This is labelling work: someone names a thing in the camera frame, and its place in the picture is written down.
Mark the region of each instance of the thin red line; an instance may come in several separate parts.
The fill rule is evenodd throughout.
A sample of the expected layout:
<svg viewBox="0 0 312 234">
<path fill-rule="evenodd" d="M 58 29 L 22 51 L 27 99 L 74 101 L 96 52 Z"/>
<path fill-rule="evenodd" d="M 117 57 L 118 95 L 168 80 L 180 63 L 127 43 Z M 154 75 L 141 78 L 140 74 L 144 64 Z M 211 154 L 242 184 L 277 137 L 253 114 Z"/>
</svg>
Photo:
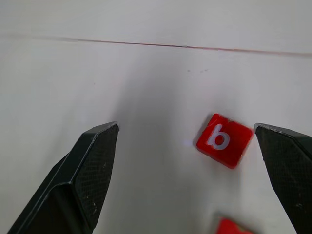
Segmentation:
<svg viewBox="0 0 312 234">
<path fill-rule="evenodd" d="M 96 43 L 112 43 L 112 44 L 128 44 L 128 45 L 149 45 L 149 46 L 162 46 L 162 47 L 176 47 L 200 50 L 215 50 L 215 51 L 228 51 L 228 52 L 241 52 L 241 53 L 257 53 L 268 55 L 283 55 L 283 56 L 300 56 L 312 57 L 312 53 L 300 52 L 286 52 L 286 51 L 267 51 L 267 50 L 253 50 L 253 49 L 231 49 L 231 48 L 218 48 L 218 47 L 202 47 L 202 46 L 188 46 L 188 45 L 172 45 L 172 44 L 156 44 L 156 43 L 139 43 L 139 42 L 124 42 L 124 41 L 111 41 L 111 40 L 94 40 L 94 39 L 77 39 L 67 37 L 54 37 L 54 36 L 25 36 L 25 35 L 10 35 L 14 37 L 23 37 L 40 40 L 54 40 L 54 41 L 73 41 L 73 42 L 96 42 Z"/>
</svg>

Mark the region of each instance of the letter b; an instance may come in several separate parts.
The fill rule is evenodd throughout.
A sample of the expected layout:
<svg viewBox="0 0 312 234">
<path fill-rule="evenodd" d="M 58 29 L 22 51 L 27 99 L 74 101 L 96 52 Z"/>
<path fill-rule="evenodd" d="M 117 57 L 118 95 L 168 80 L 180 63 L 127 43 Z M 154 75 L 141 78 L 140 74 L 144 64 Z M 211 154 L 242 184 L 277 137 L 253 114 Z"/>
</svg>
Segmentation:
<svg viewBox="0 0 312 234">
<path fill-rule="evenodd" d="M 217 124 L 211 134 L 211 136 L 208 139 L 208 145 L 211 145 L 216 150 L 224 150 L 230 143 L 230 136 L 229 134 L 225 132 L 220 132 L 222 128 L 222 124 Z M 215 142 L 215 139 L 217 136 L 223 137 L 223 142 L 220 145 L 217 145 Z"/>
</svg>

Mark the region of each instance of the white letter b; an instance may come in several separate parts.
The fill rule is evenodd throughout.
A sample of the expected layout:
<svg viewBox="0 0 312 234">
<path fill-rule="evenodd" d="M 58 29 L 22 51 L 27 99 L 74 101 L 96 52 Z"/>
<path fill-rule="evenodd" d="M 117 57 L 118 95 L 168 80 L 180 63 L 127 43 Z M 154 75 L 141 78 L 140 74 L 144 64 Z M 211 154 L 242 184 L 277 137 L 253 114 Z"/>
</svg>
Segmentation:
<svg viewBox="0 0 312 234">
<path fill-rule="evenodd" d="M 230 143 L 230 136 L 225 132 L 220 132 L 222 128 L 222 124 L 217 124 L 213 130 L 213 133 L 208 139 L 208 145 L 211 145 L 216 150 L 224 150 Z M 223 136 L 223 143 L 221 145 L 217 145 L 215 142 L 216 137 L 220 135 Z"/>
</svg>

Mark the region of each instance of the red object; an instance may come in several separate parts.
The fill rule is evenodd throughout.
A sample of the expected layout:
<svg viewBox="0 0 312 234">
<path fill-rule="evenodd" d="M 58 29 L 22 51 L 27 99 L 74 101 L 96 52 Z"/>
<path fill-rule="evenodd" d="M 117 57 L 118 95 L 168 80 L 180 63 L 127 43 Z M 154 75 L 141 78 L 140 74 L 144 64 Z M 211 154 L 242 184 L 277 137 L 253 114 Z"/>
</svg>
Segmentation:
<svg viewBox="0 0 312 234">
<path fill-rule="evenodd" d="M 252 129 L 214 114 L 196 144 L 198 150 L 234 169 L 254 132 Z"/>
<path fill-rule="evenodd" d="M 216 234 L 252 234 L 246 230 L 243 230 L 236 223 L 224 218 L 219 224 Z"/>
</svg>

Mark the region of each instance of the white surface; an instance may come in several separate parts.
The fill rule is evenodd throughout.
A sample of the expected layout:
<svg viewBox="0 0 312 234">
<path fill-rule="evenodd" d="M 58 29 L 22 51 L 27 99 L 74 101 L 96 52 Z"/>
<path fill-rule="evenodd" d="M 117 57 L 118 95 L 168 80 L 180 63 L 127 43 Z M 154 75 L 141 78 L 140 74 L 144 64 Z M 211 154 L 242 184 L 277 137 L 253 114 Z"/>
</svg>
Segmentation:
<svg viewBox="0 0 312 234">
<path fill-rule="evenodd" d="M 33 3 L 1 3 L 5 6 L 0 8 L 1 18 L 7 19 L 0 20 L 3 35 L 34 30 L 56 36 L 68 33 L 153 42 L 184 43 L 187 38 L 186 42 L 208 45 L 219 40 L 205 33 L 209 29 L 205 23 L 223 25 L 218 17 L 205 13 L 205 3 L 198 5 L 198 23 L 190 25 L 193 31 L 185 37 L 177 25 L 183 28 L 183 21 L 189 22 L 185 14 L 194 17 L 188 13 L 192 3 L 187 1 L 142 1 L 140 6 L 149 10 L 134 7 L 134 3 L 106 1 L 118 9 L 113 12 L 105 5 L 85 9 L 87 3 Z M 75 7 L 68 12 L 69 4 Z M 294 25 L 306 16 L 304 4 L 310 3 L 297 4 L 300 17 L 293 18 Z M 246 13 L 238 6 L 225 7 Z M 272 11 L 265 5 L 262 10 Z M 23 14 L 15 18 L 19 11 Z M 88 14 L 106 17 L 100 21 L 108 26 L 89 27 L 93 18 Z M 286 17 L 280 11 L 276 14 Z M 71 25 L 67 15 L 75 16 L 72 30 L 66 28 Z M 266 20 L 262 17 L 263 31 L 259 31 L 263 38 L 271 32 L 272 25 Z M 237 21 L 237 32 L 248 34 L 251 28 L 244 23 Z M 285 36 L 283 41 L 289 46 L 285 50 L 311 48 L 304 43 L 311 41 L 308 31 L 305 38 L 296 33 L 299 28 L 288 28 L 284 21 L 276 23 L 282 36 L 292 35 L 300 41 L 293 43 Z M 223 33 L 220 43 L 224 46 L 274 46 L 275 34 L 270 35 L 272 40 L 244 37 L 235 44 L 227 27 Z M 0 38 L 0 51 L 1 233 L 11 227 L 79 135 L 113 120 L 119 121 L 121 130 L 110 189 L 95 234 L 206 234 L 216 213 L 262 234 L 294 233 L 271 188 L 256 138 L 236 170 L 199 153 L 192 141 L 212 113 L 249 126 L 264 122 L 312 135 L 311 58 L 8 37 Z"/>
</svg>

